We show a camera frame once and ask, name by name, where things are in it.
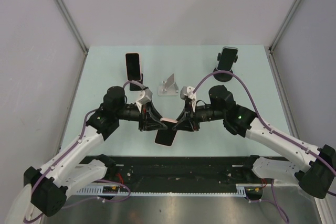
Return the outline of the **pink phone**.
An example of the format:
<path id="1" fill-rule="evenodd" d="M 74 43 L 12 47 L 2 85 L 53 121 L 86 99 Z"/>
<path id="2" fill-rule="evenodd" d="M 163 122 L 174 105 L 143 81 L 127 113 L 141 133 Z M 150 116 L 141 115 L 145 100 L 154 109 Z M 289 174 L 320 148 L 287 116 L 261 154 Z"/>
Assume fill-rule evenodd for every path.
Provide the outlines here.
<path id="1" fill-rule="evenodd" d="M 136 52 L 126 53 L 125 62 L 126 62 L 128 80 L 141 81 L 142 73 L 140 66 L 140 55 Z"/>
<path id="2" fill-rule="evenodd" d="M 160 122 L 167 126 L 167 129 L 158 130 L 154 142 L 155 144 L 163 146 L 172 146 L 175 136 L 177 134 L 177 131 L 173 130 L 173 127 L 175 127 L 175 125 L 177 124 L 177 120 L 161 118 Z"/>

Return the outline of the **white silver phone stand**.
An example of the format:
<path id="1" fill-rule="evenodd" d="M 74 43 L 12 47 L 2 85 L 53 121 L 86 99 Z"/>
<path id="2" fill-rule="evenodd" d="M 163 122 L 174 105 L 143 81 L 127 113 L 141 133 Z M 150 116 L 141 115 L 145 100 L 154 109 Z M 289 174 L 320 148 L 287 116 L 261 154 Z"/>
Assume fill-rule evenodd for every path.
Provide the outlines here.
<path id="1" fill-rule="evenodd" d="M 171 74 L 166 80 L 162 81 L 158 86 L 158 96 L 176 96 L 179 87 L 175 81 L 175 74 Z"/>

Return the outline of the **black phone stand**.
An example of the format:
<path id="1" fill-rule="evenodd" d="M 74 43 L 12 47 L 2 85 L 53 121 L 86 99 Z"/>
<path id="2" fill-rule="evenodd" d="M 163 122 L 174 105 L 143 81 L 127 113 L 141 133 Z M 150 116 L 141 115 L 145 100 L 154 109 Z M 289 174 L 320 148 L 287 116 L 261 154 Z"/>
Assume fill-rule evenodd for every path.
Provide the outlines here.
<path id="1" fill-rule="evenodd" d="M 143 74 L 141 74 L 141 80 L 135 81 L 132 80 L 132 83 L 129 84 L 130 91 L 141 91 L 143 87 Z"/>

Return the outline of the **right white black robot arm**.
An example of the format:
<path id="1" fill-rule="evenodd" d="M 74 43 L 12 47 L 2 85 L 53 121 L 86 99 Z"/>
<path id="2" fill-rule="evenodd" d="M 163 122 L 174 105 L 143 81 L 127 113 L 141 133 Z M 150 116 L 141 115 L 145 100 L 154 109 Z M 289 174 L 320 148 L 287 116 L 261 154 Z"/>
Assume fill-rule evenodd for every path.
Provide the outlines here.
<path id="1" fill-rule="evenodd" d="M 257 113 L 236 104 L 233 94 L 224 86 L 213 86 L 210 103 L 198 106 L 193 87 L 183 87 L 180 97 L 185 102 L 183 112 L 173 127 L 175 131 L 198 131 L 200 123 L 221 120 L 232 135 L 256 141 L 285 158 L 273 161 L 251 156 L 242 169 L 243 179 L 254 183 L 259 178 L 297 183 L 307 194 L 323 199 L 335 178 L 335 149 L 318 147 L 278 131 L 263 121 Z"/>

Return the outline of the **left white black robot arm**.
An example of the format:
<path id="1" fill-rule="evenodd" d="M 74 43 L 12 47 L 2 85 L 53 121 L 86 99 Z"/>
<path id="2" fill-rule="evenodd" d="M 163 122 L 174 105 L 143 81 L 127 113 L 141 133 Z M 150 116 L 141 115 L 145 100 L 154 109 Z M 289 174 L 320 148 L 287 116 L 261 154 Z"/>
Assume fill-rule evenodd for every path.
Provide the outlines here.
<path id="1" fill-rule="evenodd" d="M 40 168 L 26 169 L 24 185 L 32 186 L 31 204 L 43 215 L 53 216 L 70 197 L 70 173 L 92 149 L 108 139 L 120 120 L 138 122 L 140 131 L 166 130 L 161 118 L 149 88 L 143 87 L 136 103 L 127 104 L 124 88 L 110 87 L 100 106 L 86 114 L 80 134 L 63 151 Z"/>

